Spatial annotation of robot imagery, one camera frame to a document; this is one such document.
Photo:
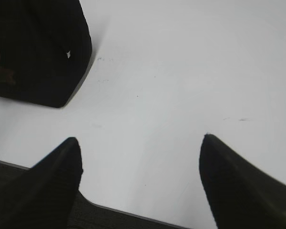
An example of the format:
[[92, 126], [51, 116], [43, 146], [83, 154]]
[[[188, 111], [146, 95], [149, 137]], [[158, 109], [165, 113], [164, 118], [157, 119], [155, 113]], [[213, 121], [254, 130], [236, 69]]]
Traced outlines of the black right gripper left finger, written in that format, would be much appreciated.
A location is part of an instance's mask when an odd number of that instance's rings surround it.
[[0, 229], [65, 229], [82, 173], [78, 140], [69, 137], [0, 186]]

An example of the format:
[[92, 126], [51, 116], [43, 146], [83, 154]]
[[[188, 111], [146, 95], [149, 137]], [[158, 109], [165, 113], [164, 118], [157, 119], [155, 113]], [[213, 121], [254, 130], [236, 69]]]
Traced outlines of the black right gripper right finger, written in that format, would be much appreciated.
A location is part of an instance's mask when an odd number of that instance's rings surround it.
[[204, 136], [201, 182], [219, 229], [286, 229], [286, 185], [215, 135]]

